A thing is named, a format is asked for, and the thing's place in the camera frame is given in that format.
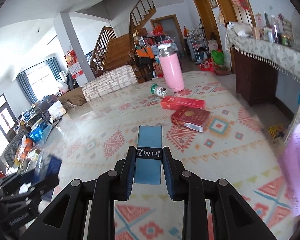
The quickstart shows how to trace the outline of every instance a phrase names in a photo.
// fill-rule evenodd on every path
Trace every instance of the dark brown cabinet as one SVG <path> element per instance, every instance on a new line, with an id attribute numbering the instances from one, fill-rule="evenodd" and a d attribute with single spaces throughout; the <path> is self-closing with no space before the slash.
<path id="1" fill-rule="evenodd" d="M 247 57 L 234 50 L 236 92 L 250 106 L 273 102 L 278 70 L 268 63 Z"/>

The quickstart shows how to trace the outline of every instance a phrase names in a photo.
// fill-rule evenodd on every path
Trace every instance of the blue block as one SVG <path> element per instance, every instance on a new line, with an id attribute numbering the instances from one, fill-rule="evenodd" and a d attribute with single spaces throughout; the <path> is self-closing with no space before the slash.
<path id="1" fill-rule="evenodd" d="M 138 147 L 162 148 L 162 127 L 140 125 Z M 134 183 L 160 185 L 161 161 L 137 158 Z"/>

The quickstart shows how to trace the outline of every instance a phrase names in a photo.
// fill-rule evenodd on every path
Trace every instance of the white column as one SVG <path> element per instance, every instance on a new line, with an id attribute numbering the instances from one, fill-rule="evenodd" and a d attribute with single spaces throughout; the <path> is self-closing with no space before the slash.
<path id="1" fill-rule="evenodd" d="M 79 86 L 95 79 L 94 74 L 88 64 L 86 56 L 81 48 L 78 37 L 74 31 L 70 16 L 68 13 L 59 13 L 54 19 L 53 24 L 56 29 L 58 39 L 62 50 L 66 55 L 68 51 L 74 50 L 79 64 L 83 70 L 83 75 L 76 78 Z"/>

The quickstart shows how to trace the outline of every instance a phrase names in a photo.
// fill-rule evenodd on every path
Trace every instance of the stair railing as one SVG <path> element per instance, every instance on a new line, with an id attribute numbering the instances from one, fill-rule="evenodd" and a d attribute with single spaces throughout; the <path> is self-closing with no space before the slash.
<path id="1" fill-rule="evenodd" d="M 139 0 L 136 4 L 136 6 L 132 9 L 131 13 L 130 13 L 130 21 L 129 21 L 129 52 L 130 53 L 133 53 L 134 51 L 134 39 L 133 39 L 133 33 L 136 32 L 136 27 L 140 25 L 140 21 L 141 20 L 144 20 L 144 15 L 147 15 L 149 14 L 146 9 L 145 9 L 145 0 L 142 1 L 142 0 Z M 146 0 L 146 4 L 149 5 L 149 8 L 150 9 L 155 9 L 155 6 L 154 6 L 154 3 L 153 3 L 153 0 Z M 134 14 L 134 10 L 137 9 L 137 12 L 138 12 L 138 16 L 140 18 L 140 21 L 138 21 L 136 19 L 136 16 Z"/>
<path id="2" fill-rule="evenodd" d="M 95 77 L 99 76 L 97 70 L 103 71 L 104 60 L 109 46 L 109 41 L 116 39 L 113 28 L 104 26 L 98 37 L 96 46 L 94 48 L 92 58 L 90 61 L 90 68 Z"/>

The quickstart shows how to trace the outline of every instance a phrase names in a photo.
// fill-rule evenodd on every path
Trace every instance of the screw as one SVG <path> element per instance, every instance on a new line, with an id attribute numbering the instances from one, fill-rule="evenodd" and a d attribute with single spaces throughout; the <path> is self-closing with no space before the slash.
<path id="1" fill-rule="evenodd" d="M 228 181 L 226 179 L 219 179 L 219 184 L 221 186 L 227 186 L 228 185 Z"/>
<path id="2" fill-rule="evenodd" d="M 183 171 L 181 174 L 184 177 L 190 177 L 191 176 L 191 172 L 190 171 Z"/>
<path id="3" fill-rule="evenodd" d="M 114 177 L 114 176 L 117 176 L 117 171 L 115 171 L 115 170 L 112 170 L 112 171 L 109 171 L 108 172 L 108 175 L 110 176 L 110 177 Z"/>
<path id="4" fill-rule="evenodd" d="M 80 185 L 80 180 L 74 179 L 73 181 L 71 181 L 71 185 L 74 186 L 74 187 Z"/>

